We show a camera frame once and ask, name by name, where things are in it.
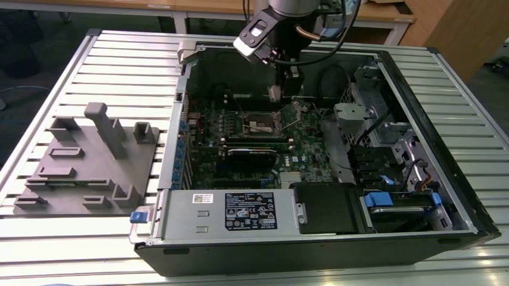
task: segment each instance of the motherboard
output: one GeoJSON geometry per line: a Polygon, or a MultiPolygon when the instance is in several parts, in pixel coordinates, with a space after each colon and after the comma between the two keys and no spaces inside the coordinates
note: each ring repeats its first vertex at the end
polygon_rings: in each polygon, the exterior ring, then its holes
{"type": "Polygon", "coordinates": [[[331,110],[302,100],[267,109],[244,110],[234,95],[191,101],[192,189],[275,189],[333,181],[321,131],[331,110]]]}

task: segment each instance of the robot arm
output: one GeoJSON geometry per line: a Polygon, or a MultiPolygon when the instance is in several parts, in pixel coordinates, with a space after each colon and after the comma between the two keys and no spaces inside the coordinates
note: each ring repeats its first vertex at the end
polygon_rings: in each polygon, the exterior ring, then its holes
{"type": "MultiPolygon", "coordinates": [[[[275,63],[277,87],[282,100],[291,98],[301,90],[303,82],[303,74],[298,67],[303,63],[299,62],[301,51],[311,41],[331,41],[346,34],[342,29],[346,22],[346,1],[269,0],[269,8],[261,10],[234,41],[236,50],[250,61],[275,63]],[[310,32],[315,30],[315,26],[321,26],[322,29],[337,28],[338,31],[330,37],[321,36],[310,32]]],[[[355,11],[359,5],[361,0],[357,0],[355,11]]]]}

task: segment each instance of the power supply label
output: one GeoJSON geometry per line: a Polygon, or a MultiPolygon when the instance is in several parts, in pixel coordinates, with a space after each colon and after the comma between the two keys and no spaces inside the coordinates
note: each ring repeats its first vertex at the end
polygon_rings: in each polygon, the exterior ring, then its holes
{"type": "Polygon", "coordinates": [[[228,231],[278,229],[273,192],[224,195],[224,227],[228,231]]]}

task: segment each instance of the wire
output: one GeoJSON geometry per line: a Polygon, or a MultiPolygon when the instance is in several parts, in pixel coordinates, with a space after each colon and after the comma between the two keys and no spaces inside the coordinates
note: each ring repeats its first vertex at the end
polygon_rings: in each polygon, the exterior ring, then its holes
{"type": "Polygon", "coordinates": [[[346,0],[341,0],[341,12],[342,12],[342,17],[341,17],[341,28],[337,30],[337,32],[329,36],[329,37],[322,37],[321,38],[321,42],[325,42],[325,41],[331,41],[334,40],[339,35],[341,35],[341,32],[343,31],[345,29],[345,25],[347,23],[347,5],[346,5],[346,0]]]}
{"type": "Polygon", "coordinates": [[[309,38],[311,41],[317,42],[326,42],[326,41],[334,41],[337,37],[341,35],[341,32],[345,30],[345,24],[347,22],[347,8],[345,0],[341,0],[341,28],[337,29],[337,32],[331,36],[321,36],[315,33],[311,33],[306,31],[301,25],[295,26],[295,31],[303,36],[305,38],[309,38]]]}
{"type": "Polygon", "coordinates": [[[294,125],[295,123],[298,123],[301,120],[295,120],[294,122],[291,122],[289,125],[286,125],[279,131],[283,131],[286,128],[289,128],[291,125],[294,125]]]}
{"type": "Polygon", "coordinates": [[[251,0],[247,0],[247,8],[246,8],[246,0],[242,0],[242,10],[244,13],[244,19],[246,19],[246,24],[248,24],[248,6],[250,6],[251,0]]]}
{"type": "Polygon", "coordinates": [[[417,158],[417,159],[411,162],[411,164],[410,164],[410,166],[409,166],[409,168],[407,168],[406,175],[405,175],[405,179],[403,179],[403,182],[402,182],[402,184],[401,184],[401,189],[399,189],[401,192],[403,192],[403,191],[406,190],[406,184],[407,184],[407,180],[409,180],[410,175],[411,175],[411,170],[414,169],[417,163],[419,163],[421,161],[424,161],[422,158],[417,158]]]}
{"type": "Polygon", "coordinates": [[[362,142],[362,139],[365,139],[369,136],[369,134],[373,132],[373,130],[382,124],[382,122],[387,119],[389,115],[390,115],[390,110],[387,109],[387,111],[383,112],[382,116],[371,124],[370,128],[366,129],[365,133],[362,133],[361,137],[357,139],[355,146],[359,145],[359,143],[362,142]]]}
{"type": "Polygon", "coordinates": [[[242,116],[244,116],[244,115],[246,115],[246,113],[244,113],[244,111],[242,110],[242,107],[240,107],[240,104],[239,104],[239,102],[236,101],[235,95],[232,94],[232,95],[231,95],[231,97],[232,97],[232,100],[234,100],[234,102],[235,102],[235,104],[236,104],[236,107],[238,107],[238,108],[239,108],[239,110],[240,110],[242,116]]]}
{"type": "Polygon", "coordinates": [[[347,81],[349,81],[349,87],[351,86],[351,77],[350,77],[347,70],[342,67],[342,65],[339,63],[334,63],[330,66],[326,66],[325,68],[322,68],[317,72],[317,76],[315,76],[314,88],[315,88],[315,98],[318,98],[318,99],[322,98],[322,96],[321,96],[322,95],[322,83],[323,83],[325,75],[327,74],[327,71],[334,69],[334,68],[337,68],[338,70],[341,70],[345,73],[347,81]]]}
{"type": "Polygon", "coordinates": [[[16,89],[16,88],[39,88],[39,89],[44,89],[47,91],[51,91],[51,89],[48,89],[48,88],[45,88],[43,86],[21,85],[21,86],[13,86],[12,88],[1,89],[0,92],[5,92],[5,91],[9,91],[9,90],[16,89]]]}
{"type": "Polygon", "coordinates": [[[319,63],[321,61],[325,61],[326,59],[333,57],[335,55],[335,53],[339,51],[341,46],[343,46],[346,35],[347,35],[347,33],[353,27],[353,23],[355,22],[355,19],[357,19],[358,11],[361,9],[361,3],[362,3],[362,0],[357,0],[355,10],[354,10],[354,13],[351,16],[349,27],[343,30],[343,34],[341,35],[339,41],[338,41],[334,49],[329,52],[327,55],[325,55],[322,58],[318,58],[318,59],[310,60],[310,61],[282,61],[282,60],[275,58],[273,60],[273,62],[282,65],[282,66],[309,66],[310,64],[319,63]]]}
{"type": "Polygon", "coordinates": [[[251,0],[247,0],[247,23],[251,21],[251,0]]]}
{"type": "Polygon", "coordinates": [[[429,173],[429,171],[426,170],[426,168],[422,168],[422,172],[426,174],[426,180],[424,180],[422,184],[421,184],[421,187],[419,187],[419,191],[422,192],[424,191],[424,187],[429,184],[429,182],[432,181],[432,174],[429,173]]]}
{"type": "Polygon", "coordinates": [[[351,169],[351,168],[349,168],[349,167],[345,167],[343,165],[335,163],[334,160],[333,160],[333,158],[331,158],[331,155],[330,155],[329,153],[325,153],[325,154],[326,154],[326,156],[327,156],[327,158],[329,158],[329,161],[333,162],[335,165],[338,165],[341,168],[347,169],[347,170],[350,170],[350,171],[355,171],[354,169],[351,169]]]}
{"type": "Polygon", "coordinates": [[[317,113],[318,113],[318,116],[322,116],[322,114],[319,113],[319,111],[318,111],[318,108],[317,108],[317,105],[313,103],[313,107],[314,107],[314,109],[315,109],[315,111],[317,111],[317,113]]]}
{"type": "Polygon", "coordinates": [[[327,109],[327,110],[323,112],[322,117],[319,118],[319,123],[323,121],[323,119],[325,119],[325,115],[326,115],[327,112],[330,112],[330,111],[334,113],[334,110],[327,109]]]}

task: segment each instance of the aluminum slotted table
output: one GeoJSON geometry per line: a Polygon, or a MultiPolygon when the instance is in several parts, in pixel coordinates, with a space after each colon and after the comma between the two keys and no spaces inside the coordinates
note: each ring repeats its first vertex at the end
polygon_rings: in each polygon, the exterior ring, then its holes
{"type": "MultiPolygon", "coordinates": [[[[509,281],[509,140],[442,56],[425,48],[383,49],[405,75],[502,237],[481,247],[446,252],[411,266],[239,276],[163,278],[134,252],[127,217],[23,218],[13,202],[52,140],[55,116],[76,116],[91,101],[104,102],[123,126],[148,121],[167,132],[182,67],[182,40],[231,43],[218,36],[92,31],[64,70],[27,133],[0,172],[0,284],[7,285],[505,285],[509,281]]],[[[166,134],[159,139],[146,204],[154,204],[166,134]]],[[[150,227],[139,227],[148,234],[150,227]]]]}

